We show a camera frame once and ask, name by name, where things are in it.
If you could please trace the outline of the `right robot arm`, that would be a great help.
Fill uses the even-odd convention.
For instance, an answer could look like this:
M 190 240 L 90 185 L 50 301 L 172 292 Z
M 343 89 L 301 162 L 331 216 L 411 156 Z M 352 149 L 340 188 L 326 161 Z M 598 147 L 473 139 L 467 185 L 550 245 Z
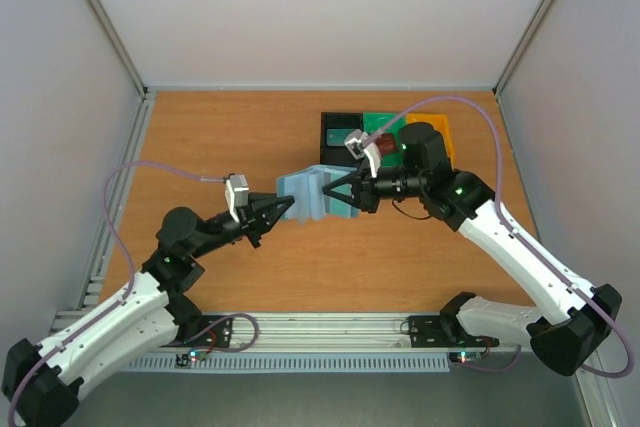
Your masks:
M 453 344 L 490 337 L 528 347 L 550 370 L 573 375 L 611 333 L 620 293 L 566 267 L 509 216 L 481 178 L 454 168 L 431 124 L 407 124 L 397 139 L 402 163 L 384 167 L 367 134 L 350 133 L 345 146 L 358 168 L 326 184 L 324 194 L 367 213 L 383 199 L 418 199 L 428 217 L 487 253 L 534 302 L 524 307 L 462 292 L 440 311 L 444 337 Z

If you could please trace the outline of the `red credit card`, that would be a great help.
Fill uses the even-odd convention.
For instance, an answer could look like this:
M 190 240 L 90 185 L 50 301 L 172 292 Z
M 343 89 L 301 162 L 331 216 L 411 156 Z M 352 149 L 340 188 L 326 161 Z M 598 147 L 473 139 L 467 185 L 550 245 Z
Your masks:
M 398 152 L 398 146 L 396 138 L 392 133 L 384 133 L 375 140 L 375 145 L 378 148 L 380 156 L 382 158 L 389 157 Z

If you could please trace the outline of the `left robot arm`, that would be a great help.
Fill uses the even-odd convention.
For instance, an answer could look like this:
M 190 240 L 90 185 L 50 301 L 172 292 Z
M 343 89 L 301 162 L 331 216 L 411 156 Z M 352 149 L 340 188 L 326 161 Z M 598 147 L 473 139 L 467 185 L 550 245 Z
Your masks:
M 60 332 L 9 349 L 1 382 L 8 425 L 61 426 L 130 361 L 204 335 L 202 312 L 186 295 L 204 272 L 198 258 L 241 239 L 259 247 L 294 202 L 290 195 L 250 193 L 207 220 L 188 207 L 169 211 L 156 250 L 123 287 Z

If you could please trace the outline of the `teal blue card holder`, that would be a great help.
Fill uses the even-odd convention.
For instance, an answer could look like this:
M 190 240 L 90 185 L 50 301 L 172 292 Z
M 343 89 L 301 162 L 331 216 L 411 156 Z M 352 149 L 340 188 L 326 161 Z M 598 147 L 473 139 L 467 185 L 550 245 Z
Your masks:
M 290 173 L 276 180 L 278 196 L 291 195 L 294 205 L 284 214 L 284 220 L 319 221 L 329 217 L 325 213 L 323 186 L 329 182 L 331 171 L 355 171 L 353 167 L 316 164 L 302 171 Z

